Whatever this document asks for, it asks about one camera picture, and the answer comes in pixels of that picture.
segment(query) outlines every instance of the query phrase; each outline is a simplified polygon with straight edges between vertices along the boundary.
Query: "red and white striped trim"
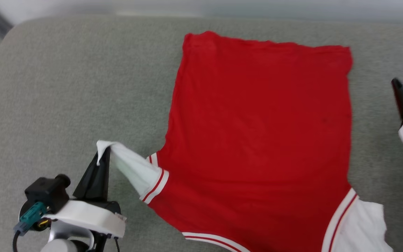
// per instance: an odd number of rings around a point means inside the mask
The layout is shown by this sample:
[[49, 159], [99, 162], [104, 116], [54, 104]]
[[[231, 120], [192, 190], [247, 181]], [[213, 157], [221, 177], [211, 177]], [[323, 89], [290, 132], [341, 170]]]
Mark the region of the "red and white striped trim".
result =
[[[158, 167], [158, 158], [156, 156], [156, 153], [148, 156], [146, 159], [150, 161], [150, 163], [152, 163], [154, 166]], [[155, 198], [155, 196], [161, 193], [166, 183], [168, 182], [168, 179], [169, 172], [161, 169], [161, 174], [158, 177], [157, 181], [154, 183], [154, 186], [150, 187], [149, 190], [147, 190], [139, 199], [141, 201], [144, 201], [146, 204], [149, 204], [153, 200], [153, 198]]]
[[231, 241], [230, 239], [226, 239], [222, 236], [215, 236], [213, 234], [208, 233], [190, 233], [183, 232], [182, 233], [187, 240], [207, 242], [210, 244], [215, 244], [231, 252], [250, 252], [244, 246], [238, 244], [237, 242]]
[[323, 246], [321, 248], [321, 252], [332, 252], [332, 249], [334, 247], [334, 238], [336, 237], [337, 233], [339, 233], [342, 219], [344, 219], [349, 208], [358, 199], [359, 196], [354, 191], [354, 189], [351, 188], [346, 194], [343, 201], [340, 203], [339, 207], [332, 216], [329, 225], [327, 226], [326, 233], [324, 234], [323, 238]]

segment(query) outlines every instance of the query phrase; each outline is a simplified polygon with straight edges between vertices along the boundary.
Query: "silver metal part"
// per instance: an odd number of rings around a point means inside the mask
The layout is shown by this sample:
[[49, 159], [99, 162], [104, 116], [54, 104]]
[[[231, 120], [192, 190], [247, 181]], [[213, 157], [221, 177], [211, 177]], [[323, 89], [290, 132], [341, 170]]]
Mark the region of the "silver metal part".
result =
[[94, 236], [90, 230], [76, 225], [71, 225], [61, 220], [51, 223], [49, 242], [55, 239], [69, 239], [70, 237], [84, 237], [90, 239], [89, 247], [94, 249]]

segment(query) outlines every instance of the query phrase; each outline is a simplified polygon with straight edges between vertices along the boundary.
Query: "black cable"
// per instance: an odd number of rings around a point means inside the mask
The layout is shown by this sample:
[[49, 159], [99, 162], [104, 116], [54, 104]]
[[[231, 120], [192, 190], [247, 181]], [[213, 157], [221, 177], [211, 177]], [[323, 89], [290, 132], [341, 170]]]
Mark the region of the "black cable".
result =
[[109, 205], [114, 204], [114, 203], [116, 203], [116, 201], [110, 201], [110, 202], [108, 202], [108, 203], [104, 206], [104, 209], [107, 209], [107, 207], [108, 207]]
[[118, 249], [118, 252], [120, 252], [119, 243], [117, 242], [117, 237], [115, 238], [115, 243], [116, 243], [116, 247], [117, 247], [117, 249]]
[[20, 234], [21, 234], [20, 231], [16, 231], [15, 235], [13, 236], [13, 242], [12, 242], [13, 252], [18, 252], [18, 249], [16, 248], [16, 243], [18, 241], [18, 237], [20, 236]]

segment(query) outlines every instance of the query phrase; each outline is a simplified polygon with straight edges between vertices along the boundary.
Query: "gray fabric surface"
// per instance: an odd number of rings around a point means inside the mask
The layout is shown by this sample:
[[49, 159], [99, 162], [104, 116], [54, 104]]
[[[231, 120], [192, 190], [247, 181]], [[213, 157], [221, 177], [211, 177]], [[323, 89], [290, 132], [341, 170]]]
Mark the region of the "gray fabric surface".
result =
[[[361, 199], [385, 205], [387, 241], [403, 251], [403, 145], [390, 89], [393, 77], [403, 81], [403, 24], [115, 16], [30, 21], [0, 46], [0, 251], [10, 249], [23, 191], [37, 177], [65, 173], [72, 193], [98, 139], [123, 142], [144, 156], [160, 149], [184, 35], [205, 30], [351, 46], [349, 180]], [[224, 251], [185, 241], [115, 169], [109, 197], [128, 217], [121, 251]], [[46, 232], [28, 233], [19, 239], [19, 251], [39, 251], [47, 239]], [[106, 251], [114, 250], [108, 241]]]

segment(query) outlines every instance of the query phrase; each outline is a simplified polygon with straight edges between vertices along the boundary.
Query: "teal connector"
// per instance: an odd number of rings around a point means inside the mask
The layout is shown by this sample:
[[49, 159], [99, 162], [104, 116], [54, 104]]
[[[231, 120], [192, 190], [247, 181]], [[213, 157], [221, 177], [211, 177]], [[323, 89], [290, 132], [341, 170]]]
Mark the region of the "teal connector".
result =
[[18, 222], [13, 230], [19, 231], [20, 236], [24, 236], [35, 222], [41, 220], [46, 212], [46, 206], [42, 202], [35, 203], [23, 216], [20, 217], [20, 222]]

